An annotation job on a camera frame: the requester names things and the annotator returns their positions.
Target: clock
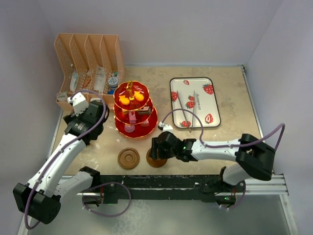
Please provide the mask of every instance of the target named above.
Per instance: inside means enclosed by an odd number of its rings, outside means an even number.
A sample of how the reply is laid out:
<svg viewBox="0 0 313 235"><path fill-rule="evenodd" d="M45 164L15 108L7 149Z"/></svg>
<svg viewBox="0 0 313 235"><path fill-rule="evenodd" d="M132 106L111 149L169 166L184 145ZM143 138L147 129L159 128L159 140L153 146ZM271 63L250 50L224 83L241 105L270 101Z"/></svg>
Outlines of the clock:
<svg viewBox="0 0 313 235"><path fill-rule="evenodd" d="M118 86L118 77L110 77L108 79L108 85L111 89L117 88Z"/></svg>

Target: white wall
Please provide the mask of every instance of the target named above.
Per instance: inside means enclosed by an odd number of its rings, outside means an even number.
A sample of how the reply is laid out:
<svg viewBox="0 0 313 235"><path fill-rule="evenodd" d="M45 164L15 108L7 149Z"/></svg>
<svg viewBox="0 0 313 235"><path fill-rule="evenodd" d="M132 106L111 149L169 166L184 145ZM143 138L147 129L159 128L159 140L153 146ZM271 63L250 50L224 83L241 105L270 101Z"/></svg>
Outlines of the white wall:
<svg viewBox="0 0 313 235"><path fill-rule="evenodd" d="M284 0L247 64L264 133L286 131L274 169L284 173L302 234L313 233L313 1Z"/></svg>
<svg viewBox="0 0 313 235"><path fill-rule="evenodd" d="M52 31L119 34L126 64L245 64L282 0L38 0Z"/></svg>
<svg viewBox="0 0 313 235"><path fill-rule="evenodd" d="M44 163L63 80L54 36L35 0L0 3L0 227L16 234L22 213L12 190Z"/></svg>

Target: gray floor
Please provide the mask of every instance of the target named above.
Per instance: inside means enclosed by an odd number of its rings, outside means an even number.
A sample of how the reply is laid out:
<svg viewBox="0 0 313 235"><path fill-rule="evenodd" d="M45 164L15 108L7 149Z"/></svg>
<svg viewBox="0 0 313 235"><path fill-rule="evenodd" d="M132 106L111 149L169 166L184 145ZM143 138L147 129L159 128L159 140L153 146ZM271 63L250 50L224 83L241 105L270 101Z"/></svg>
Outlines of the gray floor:
<svg viewBox="0 0 313 235"><path fill-rule="evenodd" d="M128 201L97 210L120 212ZM133 201L122 216L104 218L82 209L81 196L63 206L49 225L31 235L288 235L279 196L246 196L233 210L200 201Z"/></svg>

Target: orange desk organizer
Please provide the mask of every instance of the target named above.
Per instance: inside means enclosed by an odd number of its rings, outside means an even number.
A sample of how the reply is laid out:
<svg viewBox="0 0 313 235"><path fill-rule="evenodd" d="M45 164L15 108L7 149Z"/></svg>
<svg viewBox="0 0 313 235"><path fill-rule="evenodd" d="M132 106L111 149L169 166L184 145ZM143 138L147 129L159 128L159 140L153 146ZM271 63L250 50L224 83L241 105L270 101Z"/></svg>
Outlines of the orange desk organizer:
<svg viewBox="0 0 313 235"><path fill-rule="evenodd" d="M112 76L112 72L117 71L119 84L121 84L125 76L124 61L118 35L60 33L54 42L54 47L64 73L64 81L60 92L66 92L68 97L73 94L69 89L69 85L71 75L75 70L78 73L75 91L83 88L94 90L96 70L98 66L101 66L105 71L106 82L103 91L99 91L99 94L109 108L112 109L114 99L112 94L108 94L108 79ZM96 95L88 93L83 93L83 95L88 101L96 97ZM56 102L63 110L72 110L72 106L67 102L58 100Z"/></svg>

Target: red acrylic tray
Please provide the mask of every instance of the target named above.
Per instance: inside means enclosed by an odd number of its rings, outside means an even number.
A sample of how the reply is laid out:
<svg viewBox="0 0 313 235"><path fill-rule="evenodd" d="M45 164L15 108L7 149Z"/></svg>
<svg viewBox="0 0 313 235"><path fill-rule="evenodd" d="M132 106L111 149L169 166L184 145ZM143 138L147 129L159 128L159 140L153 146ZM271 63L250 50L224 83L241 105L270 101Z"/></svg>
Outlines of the red acrylic tray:
<svg viewBox="0 0 313 235"><path fill-rule="evenodd" d="M129 138L140 138L140 137L144 137L148 134L150 134L154 128L157 125L157 110L155 109L155 107L153 107L152 113L150 115L150 117L148 118L149 121L149 126L141 126L141 124L135 124L134 125L134 131L132 131L131 133L128 133L125 131L125 125L124 123L122 123L121 121L119 121L116 117L115 117L115 126L118 129L118 131Z"/></svg>

